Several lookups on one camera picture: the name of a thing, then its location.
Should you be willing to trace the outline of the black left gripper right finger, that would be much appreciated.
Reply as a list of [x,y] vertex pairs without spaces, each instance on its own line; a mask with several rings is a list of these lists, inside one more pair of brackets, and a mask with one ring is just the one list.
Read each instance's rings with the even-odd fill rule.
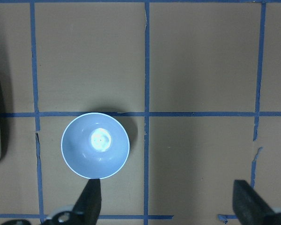
[[280,224],[280,215],[245,180],[234,181],[233,211],[242,225]]

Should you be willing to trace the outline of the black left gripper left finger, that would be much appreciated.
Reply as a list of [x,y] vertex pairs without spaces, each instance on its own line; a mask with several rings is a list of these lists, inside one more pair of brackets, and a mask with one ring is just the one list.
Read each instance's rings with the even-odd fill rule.
[[81,195],[73,206],[77,225],[96,225],[101,211],[101,183],[99,179],[89,179]]

